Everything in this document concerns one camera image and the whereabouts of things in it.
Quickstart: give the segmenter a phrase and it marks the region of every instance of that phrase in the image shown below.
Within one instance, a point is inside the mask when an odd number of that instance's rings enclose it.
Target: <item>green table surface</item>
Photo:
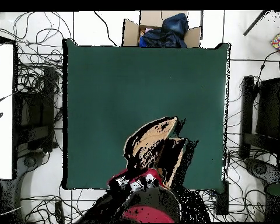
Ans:
[[[181,137],[199,140],[184,185],[221,189],[229,44],[216,49],[68,49],[67,185],[107,188],[125,169],[127,138],[164,116],[186,119]]]

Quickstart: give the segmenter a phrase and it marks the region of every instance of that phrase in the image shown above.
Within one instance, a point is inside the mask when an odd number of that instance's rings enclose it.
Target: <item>black pole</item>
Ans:
[[[248,29],[244,32],[244,36],[246,36],[248,34],[248,32],[251,31],[251,29],[256,25],[256,23],[265,15],[265,13],[267,12],[267,10],[263,10],[261,11],[261,13],[257,16],[257,18],[255,19],[255,21],[250,25],[250,27],[248,27]]]

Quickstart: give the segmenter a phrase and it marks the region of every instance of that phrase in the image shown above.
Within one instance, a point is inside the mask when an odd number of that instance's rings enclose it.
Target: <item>power cord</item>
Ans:
[[[94,11],[94,14],[95,14],[98,18],[100,18],[101,21],[106,25],[106,27],[107,27],[108,39],[109,39],[115,46],[117,46],[117,44],[115,44],[115,42],[114,42],[114,41],[110,38],[110,36],[109,36],[109,28],[108,28],[107,23],[96,13],[96,11]]]

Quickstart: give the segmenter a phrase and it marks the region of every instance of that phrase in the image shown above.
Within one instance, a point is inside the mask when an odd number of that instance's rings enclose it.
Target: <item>cardboard box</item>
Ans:
[[[187,10],[143,10],[140,11],[140,22],[136,24],[128,19],[124,19],[124,28],[122,34],[122,46],[138,46],[139,32],[146,27],[152,29],[160,29],[163,20],[184,13],[188,14]],[[199,47],[201,27],[189,29],[184,36],[184,42],[188,48]]]

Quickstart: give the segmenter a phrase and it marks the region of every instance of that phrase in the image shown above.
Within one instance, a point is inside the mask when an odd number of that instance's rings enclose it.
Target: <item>white table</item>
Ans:
[[[0,98],[12,94],[13,46],[0,47]],[[0,179],[12,178],[12,96],[0,102]]]

